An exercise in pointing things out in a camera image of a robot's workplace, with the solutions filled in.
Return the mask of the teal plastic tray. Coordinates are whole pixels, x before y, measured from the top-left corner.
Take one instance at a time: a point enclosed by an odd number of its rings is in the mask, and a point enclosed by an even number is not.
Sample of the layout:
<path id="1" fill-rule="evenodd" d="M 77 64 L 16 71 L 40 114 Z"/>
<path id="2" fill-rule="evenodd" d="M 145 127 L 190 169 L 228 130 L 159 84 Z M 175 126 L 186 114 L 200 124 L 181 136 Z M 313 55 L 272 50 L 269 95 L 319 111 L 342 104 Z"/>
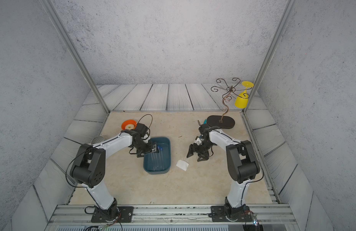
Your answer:
<path id="1" fill-rule="evenodd" d="M 171 167 L 171 142 L 167 137 L 150 139 L 155 151 L 144 156 L 143 168 L 151 174 L 165 174 Z"/>

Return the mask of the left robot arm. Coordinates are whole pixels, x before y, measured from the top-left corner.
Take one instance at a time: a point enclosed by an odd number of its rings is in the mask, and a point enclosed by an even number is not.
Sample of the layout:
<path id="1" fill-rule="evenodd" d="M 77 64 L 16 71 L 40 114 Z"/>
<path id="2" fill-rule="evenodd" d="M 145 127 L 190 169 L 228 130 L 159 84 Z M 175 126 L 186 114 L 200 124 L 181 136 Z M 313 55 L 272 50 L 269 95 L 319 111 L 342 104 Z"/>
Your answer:
<path id="1" fill-rule="evenodd" d="M 70 169 L 71 177 L 86 188 L 95 201 L 96 211 L 111 219 L 115 219 L 119 212 L 117 201 L 104 182 L 106 160 L 127 147 L 135 148 L 137 157 L 158 152 L 156 143 L 144 141 L 139 132 L 124 130 L 106 141 L 81 145 Z"/>

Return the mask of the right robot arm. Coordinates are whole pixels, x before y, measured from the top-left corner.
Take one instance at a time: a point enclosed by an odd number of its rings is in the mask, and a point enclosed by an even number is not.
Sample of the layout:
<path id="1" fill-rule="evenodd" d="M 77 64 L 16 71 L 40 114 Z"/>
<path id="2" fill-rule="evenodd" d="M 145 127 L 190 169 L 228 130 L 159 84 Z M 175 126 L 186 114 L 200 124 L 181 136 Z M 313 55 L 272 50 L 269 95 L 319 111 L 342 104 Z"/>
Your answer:
<path id="1" fill-rule="evenodd" d="M 218 126 L 210 127 L 208 124 L 199 126 L 200 136 L 188 148 L 187 158 L 197 154 L 198 162 L 207 161 L 211 157 L 213 146 L 226 151 L 228 172 L 232 178 L 231 189 L 225 198 L 222 212 L 212 212 L 211 217 L 224 215 L 229 221 L 238 221 L 250 212 L 245 203 L 245 196 L 249 184 L 255 181 L 261 167 L 254 154 L 250 141 L 240 141 L 227 135 Z"/>

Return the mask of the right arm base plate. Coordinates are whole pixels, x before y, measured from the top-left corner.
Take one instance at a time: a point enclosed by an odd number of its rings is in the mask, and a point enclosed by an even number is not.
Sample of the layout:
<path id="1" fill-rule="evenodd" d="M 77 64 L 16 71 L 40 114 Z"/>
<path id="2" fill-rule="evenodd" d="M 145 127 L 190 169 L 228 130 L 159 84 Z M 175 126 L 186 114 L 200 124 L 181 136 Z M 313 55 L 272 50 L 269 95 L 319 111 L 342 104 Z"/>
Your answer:
<path id="1" fill-rule="evenodd" d="M 246 205 L 239 208 L 232 208 L 230 205 L 211 206 L 211 212 L 208 217 L 213 222 L 252 222 L 253 216 L 250 208 Z"/>

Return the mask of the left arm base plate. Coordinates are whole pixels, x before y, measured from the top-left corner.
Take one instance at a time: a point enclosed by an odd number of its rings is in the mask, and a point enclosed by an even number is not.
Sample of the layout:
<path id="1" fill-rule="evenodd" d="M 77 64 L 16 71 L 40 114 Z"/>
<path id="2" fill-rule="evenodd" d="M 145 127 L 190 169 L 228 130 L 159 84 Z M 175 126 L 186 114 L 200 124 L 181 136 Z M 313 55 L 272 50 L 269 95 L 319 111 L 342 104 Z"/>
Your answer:
<path id="1" fill-rule="evenodd" d="M 131 223 L 134 207 L 110 207 L 108 210 L 102 210 L 95 206 L 92 214 L 91 223 L 112 223 L 119 221 L 121 223 Z"/>

